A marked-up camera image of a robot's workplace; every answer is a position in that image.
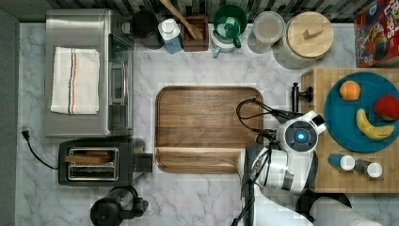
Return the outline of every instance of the backsplash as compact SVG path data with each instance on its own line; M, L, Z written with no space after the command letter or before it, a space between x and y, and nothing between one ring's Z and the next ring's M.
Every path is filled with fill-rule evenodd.
M112 8L130 18L141 9L153 11L159 20L173 17L158 0L48 0L54 8ZM182 15L206 14L210 22L217 9L235 4L245 10L249 21L263 11L276 11L286 21L304 11L317 11L332 22L351 23L376 0L171 0Z

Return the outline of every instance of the pepper shaker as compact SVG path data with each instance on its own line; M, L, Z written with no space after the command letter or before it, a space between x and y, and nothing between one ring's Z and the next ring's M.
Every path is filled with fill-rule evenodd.
M170 54L183 50L180 28L173 19L167 19L158 25L159 33Z
M369 162L358 159L355 162L354 170L359 173L364 173L373 178L378 178L382 174L382 167L379 163Z

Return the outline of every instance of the black kettle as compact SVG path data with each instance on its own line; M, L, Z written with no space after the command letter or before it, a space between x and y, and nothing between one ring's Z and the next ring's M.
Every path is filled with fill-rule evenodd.
M95 226L119 226L124 219L143 216L148 206L132 186L116 186L93 204L90 219Z

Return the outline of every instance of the wooden cutting board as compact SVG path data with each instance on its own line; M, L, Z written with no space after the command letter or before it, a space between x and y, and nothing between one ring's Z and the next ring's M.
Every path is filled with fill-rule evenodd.
M236 107L246 99L263 101L250 87L166 87L156 98L155 158L168 172L236 173L239 153L256 133L240 123ZM262 113L257 105L243 116ZM263 117L246 121L263 128Z
M331 88L341 78L358 72L380 74L399 88L399 70L397 69L344 69L316 68L302 75L302 89L313 87L311 103L301 102L302 112L314 110L324 116L324 105ZM337 143L328 131L319 136L316 148L318 171L315 192L319 193L399 193L399 138L390 146L376 153L354 153ZM331 153L352 155L355 159L377 162L383 168L383 174L377 179L369 178L354 171L344 172L334 169L328 163Z

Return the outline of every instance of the blue plate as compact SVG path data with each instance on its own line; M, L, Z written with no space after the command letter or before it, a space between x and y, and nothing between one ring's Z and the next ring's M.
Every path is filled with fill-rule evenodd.
M340 87L347 80L360 85L360 97L355 102L346 102L341 97ZM399 121L382 121L375 117L373 111L374 103L387 94L399 97L395 85L375 73L352 73L338 81L329 92L325 103L325 121L332 137L346 149L356 153L374 153L394 142L399 134ZM356 124L356 114L360 108L366 111L372 125L393 124L393 134L381 140L369 139L362 134Z

